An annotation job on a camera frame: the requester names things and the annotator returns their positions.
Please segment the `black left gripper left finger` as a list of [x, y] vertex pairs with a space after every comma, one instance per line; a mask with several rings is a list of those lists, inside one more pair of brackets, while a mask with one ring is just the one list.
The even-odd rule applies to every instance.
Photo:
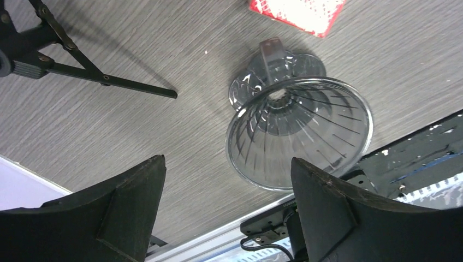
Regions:
[[144, 261], [166, 178], [155, 155], [37, 208], [1, 212], [1, 261]]

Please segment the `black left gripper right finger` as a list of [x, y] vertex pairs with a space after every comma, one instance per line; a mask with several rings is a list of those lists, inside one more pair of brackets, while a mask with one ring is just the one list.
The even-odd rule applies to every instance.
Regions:
[[462, 261], [462, 208], [388, 199], [297, 157], [290, 175], [310, 261]]

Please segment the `dark smoky glass dripper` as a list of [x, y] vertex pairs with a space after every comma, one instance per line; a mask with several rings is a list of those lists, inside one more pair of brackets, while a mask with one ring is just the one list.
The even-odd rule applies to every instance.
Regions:
[[279, 38], [229, 86], [235, 114], [227, 129], [229, 164], [247, 183], [291, 192], [291, 161], [302, 158], [340, 177], [366, 153], [373, 115], [350, 84], [327, 76], [320, 58], [287, 50]]

